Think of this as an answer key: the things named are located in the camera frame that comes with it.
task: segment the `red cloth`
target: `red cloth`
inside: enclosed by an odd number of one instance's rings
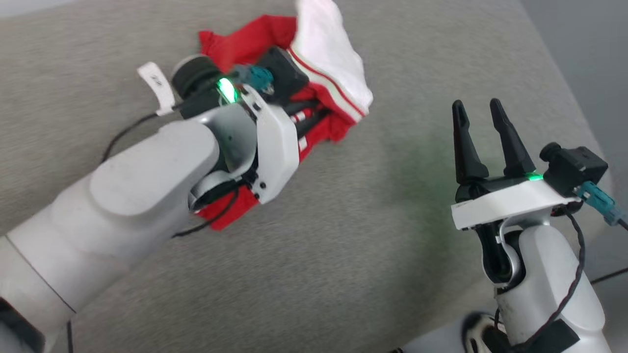
[[[229,36],[220,36],[211,31],[201,31],[198,37],[201,43],[201,53],[210,57],[221,71],[229,72],[235,64],[256,63],[272,46],[289,50],[295,33],[296,18],[264,15]],[[299,60],[294,53],[291,54],[296,60]],[[300,64],[308,70],[324,76],[315,69],[308,67],[304,62],[300,62]],[[348,114],[334,103],[331,94],[322,85],[309,83],[291,99],[295,101],[318,99],[323,106],[331,110],[331,113],[305,136],[307,147],[300,151],[301,161],[308,156],[314,145],[327,139],[340,141],[345,137],[349,128],[356,124]],[[226,195],[198,214],[205,219],[212,219],[230,204],[232,197],[233,193]],[[212,223],[212,228],[218,231],[224,229],[257,204],[258,201],[252,192],[246,187],[241,187],[237,200],[225,215]]]

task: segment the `gray couch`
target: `gray couch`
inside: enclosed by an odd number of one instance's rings
[[[171,241],[103,293],[74,321],[78,352],[385,352],[492,298],[477,237],[450,217],[455,99],[495,175],[493,97],[540,169],[550,141],[599,152],[518,1],[338,5],[375,95],[370,116],[318,146],[274,202],[224,232]],[[156,108],[135,68],[170,68],[198,50],[197,30],[230,33],[264,13],[295,10],[290,0],[88,0],[0,21],[0,231]],[[579,219],[589,240],[603,227],[590,211]],[[65,349],[61,339],[55,352]]]

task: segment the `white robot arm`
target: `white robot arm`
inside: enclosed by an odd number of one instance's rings
[[[75,313],[185,225],[195,191],[238,181],[253,157],[253,188],[262,202],[277,196],[298,166],[295,124],[243,90],[238,103],[171,122],[108,159],[0,237],[2,353],[48,352]],[[221,154],[228,175],[212,183]]]
[[[493,353],[610,353],[602,334],[604,311],[582,271],[583,249],[576,258],[550,224],[552,216],[567,213],[584,246],[571,212],[582,206],[580,189],[599,182],[608,165],[586,148],[551,143],[541,152],[549,169],[536,174],[501,103],[492,100],[490,109],[506,159],[504,176],[497,178],[489,178],[475,152],[462,102],[453,105],[460,184],[453,220],[457,229],[473,229],[480,237],[484,271],[507,333],[494,330],[484,343]]]

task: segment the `white stripe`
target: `white stripe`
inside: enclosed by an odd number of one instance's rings
[[[299,121],[304,121],[305,120],[305,113],[304,112],[298,112],[294,115],[294,117],[299,120]]]
[[[302,57],[299,57],[299,59],[303,60],[304,62],[307,62],[307,60],[303,59]],[[305,74],[310,79],[310,82],[324,86],[329,92],[329,94],[331,95],[334,103],[336,103],[336,105],[338,105],[339,108],[341,108],[345,113],[347,113],[347,115],[349,115],[355,122],[360,122],[360,120],[362,120],[362,114],[359,111],[356,111],[355,108],[353,108],[351,104],[349,104],[349,102],[347,102],[342,97],[340,92],[336,89],[336,86],[329,79],[315,72],[310,71],[305,66],[301,65],[301,63],[299,63],[299,61],[297,61],[296,59],[293,59],[293,62],[296,64],[298,68],[301,69],[301,71],[305,72]]]
[[[306,149],[308,147],[308,140],[305,139],[305,137],[302,137],[299,140],[299,151],[303,152],[304,149]]]

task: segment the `white label tag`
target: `white label tag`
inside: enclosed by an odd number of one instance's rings
[[[160,108],[155,113],[159,116],[172,113],[172,107],[175,105],[175,94],[159,66],[154,62],[145,63],[138,68],[138,74],[151,87],[159,100]]]

